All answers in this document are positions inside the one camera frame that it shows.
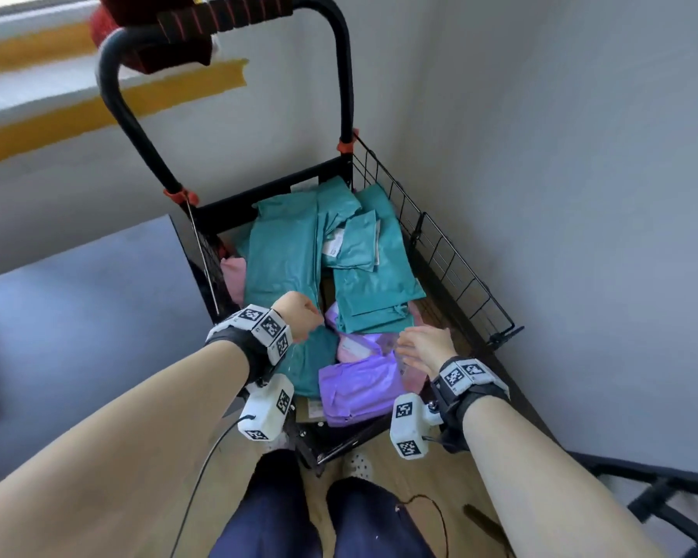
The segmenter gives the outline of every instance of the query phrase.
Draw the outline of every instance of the shopping cart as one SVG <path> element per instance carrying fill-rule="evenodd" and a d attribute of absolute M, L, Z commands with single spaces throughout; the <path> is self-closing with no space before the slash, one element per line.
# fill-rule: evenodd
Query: shopping cart
<path fill-rule="evenodd" d="M 119 86 L 122 60 L 125 55 L 146 46 L 174 44 L 224 33 L 287 17 L 296 9 L 317 11 L 328 20 L 333 30 L 341 97 L 339 156 L 237 196 L 200 205 L 195 193 L 186 189 L 170 172 L 124 102 Z M 212 0 L 210 3 L 163 12 L 158 15 L 158 24 L 122 27 L 104 40 L 100 47 L 97 82 L 109 111 L 163 184 L 166 194 L 191 221 L 202 261 L 201 272 L 195 268 L 195 275 L 203 286 L 202 295 L 214 322 L 237 310 L 219 267 L 220 260 L 226 254 L 219 234 L 253 221 L 257 211 L 252 206 L 262 199 L 289 193 L 294 184 L 315 177 L 320 184 L 341 176 L 352 189 L 362 189 L 368 184 L 383 187 L 395 207 L 412 269 L 447 320 L 459 329 L 474 351 L 490 353 L 522 330 L 434 220 L 411 200 L 401 184 L 355 132 L 349 32 L 344 16 L 333 0 Z M 295 407 L 292 406 L 285 430 L 295 441 L 304 464 L 320 474 L 327 462 L 385 431 L 390 422 L 391 415 L 388 414 L 353 426 L 332 429 L 322 426 L 324 423 L 297 422 Z"/>

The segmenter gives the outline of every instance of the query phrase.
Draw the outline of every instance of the forearm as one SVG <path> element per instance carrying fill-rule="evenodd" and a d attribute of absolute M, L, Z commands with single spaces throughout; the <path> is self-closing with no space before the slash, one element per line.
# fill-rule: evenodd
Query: forearm
<path fill-rule="evenodd" d="M 463 430 L 518 558 L 662 556 L 605 486 L 508 403 L 475 401 Z"/>
<path fill-rule="evenodd" d="M 0 483 L 0 557 L 129 555 L 248 372 L 237 346 L 210 344 L 44 448 Z"/>

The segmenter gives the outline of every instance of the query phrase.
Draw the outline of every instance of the navy pants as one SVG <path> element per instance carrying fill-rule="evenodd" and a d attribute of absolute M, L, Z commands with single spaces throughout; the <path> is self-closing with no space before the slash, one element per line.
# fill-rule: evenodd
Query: navy pants
<path fill-rule="evenodd" d="M 336 481 L 326 495 L 336 532 L 335 558 L 434 558 L 406 508 L 392 493 L 359 478 Z M 295 453 L 259 460 L 248 489 L 210 558 L 321 558 Z"/>

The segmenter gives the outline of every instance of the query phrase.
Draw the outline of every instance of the cart handle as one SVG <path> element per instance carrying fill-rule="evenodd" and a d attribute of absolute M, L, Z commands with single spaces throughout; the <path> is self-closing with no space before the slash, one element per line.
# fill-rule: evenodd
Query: cart handle
<path fill-rule="evenodd" d="M 119 69 L 122 59 L 133 50 L 151 45 L 168 45 L 192 37 L 210 36 L 215 31 L 229 31 L 286 17 L 293 9 L 306 8 L 324 16 L 333 30 L 336 43 L 336 61 L 339 66 L 339 94 L 341 97 L 341 142 L 352 143 L 354 132 L 354 87 L 352 84 L 349 29 L 341 9 L 333 0 L 213 0 L 188 9 L 158 14 L 159 24 L 121 27 L 109 35 L 99 48 L 96 81 L 106 107 L 118 121 L 126 136 L 138 150 L 145 164 L 152 170 L 169 194 L 184 190 L 170 172 L 139 121 L 124 101 L 119 87 Z"/>

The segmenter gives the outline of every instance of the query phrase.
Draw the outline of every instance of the foam handle grip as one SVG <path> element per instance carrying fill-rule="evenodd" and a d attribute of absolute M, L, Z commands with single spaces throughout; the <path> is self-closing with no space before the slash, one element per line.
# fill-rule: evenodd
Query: foam handle grip
<path fill-rule="evenodd" d="M 212 0 L 158 13 L 158 24 L 169 43 L 181 43 L 291 15 L 292 0 Z"/>

